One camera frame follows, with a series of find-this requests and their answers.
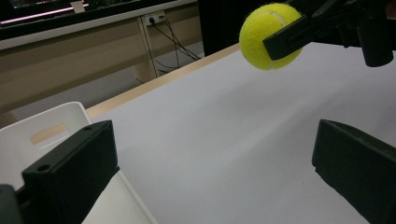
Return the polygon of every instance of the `chair backrest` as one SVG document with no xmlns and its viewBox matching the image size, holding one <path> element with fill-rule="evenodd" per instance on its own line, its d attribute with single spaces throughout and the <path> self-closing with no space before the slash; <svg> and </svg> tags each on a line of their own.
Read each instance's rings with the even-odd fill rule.
<svg viewBox="0 0 396 224">
<path fill-rule="evenodd" d="M 84 106 L 67 103 L 0 130 L 0 183 L 23 186 L 21 172 L 64 139 L 91 124 Z"/>
</svg>

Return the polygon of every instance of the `tennis ball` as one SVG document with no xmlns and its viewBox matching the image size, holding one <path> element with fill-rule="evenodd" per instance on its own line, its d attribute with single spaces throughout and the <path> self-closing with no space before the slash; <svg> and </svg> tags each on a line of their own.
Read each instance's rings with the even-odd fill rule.
<svg viewBox="0 0 396 224">
<path fill-rule="evenodd" d="M 265 5 L 250 13 L 239 34 L 239 45 L 247 61 L 263 70 L 277 69 L 291 63 L 301 49 L 273 61 L 262 41 L 300 17 L 294 7 L 280 3 Z"/>
</svg>

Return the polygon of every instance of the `power outlet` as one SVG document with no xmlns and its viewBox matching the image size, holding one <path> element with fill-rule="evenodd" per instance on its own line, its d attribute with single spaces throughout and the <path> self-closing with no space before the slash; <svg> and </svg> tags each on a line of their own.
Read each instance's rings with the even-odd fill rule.
<svg viewBox="0 0 396 224">
<path fill-rule="evenodd" d="M 162 22 L 163 16 L 165 16 L 165 13 L 163 12 L 163 10 L 149 13 L 149 14 L 145 15 L 145 23 L 146 23 L 146 25 L 152 25 L 152 23 L 150 22 L 151 18 L 154 19 L 154 23 Z"/>
</svg>

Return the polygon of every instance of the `white plastic object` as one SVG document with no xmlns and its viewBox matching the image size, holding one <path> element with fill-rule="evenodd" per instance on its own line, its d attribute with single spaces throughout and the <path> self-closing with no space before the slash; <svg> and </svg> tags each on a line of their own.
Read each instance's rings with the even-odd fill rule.
<svg viewBox="0 0 396 224">
<path fill-rule="evenodd" d="M 23 186 L 21 172 L 68 136 L 91 124 L 78 102 L 56 106 L 0 130 L 0 184 L 14 189 Z M 83 223 L 157 224 L 129 184 L 118 171 L 96 201 Z"/>
</svg>

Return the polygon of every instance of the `white table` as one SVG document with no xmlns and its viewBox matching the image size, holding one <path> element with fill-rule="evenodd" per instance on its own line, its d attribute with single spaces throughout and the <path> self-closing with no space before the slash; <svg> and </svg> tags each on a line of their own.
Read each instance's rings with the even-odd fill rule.
<svg viewBox="0 0 396 224">
<path fill-rule="evenodd" d="M 93 119 L 160 224 L 368 223 L 315 173 L 320 119 L 396 146 L 396 61 L 310 44 L 262 71 L 237 51 Z"/>
</svg>

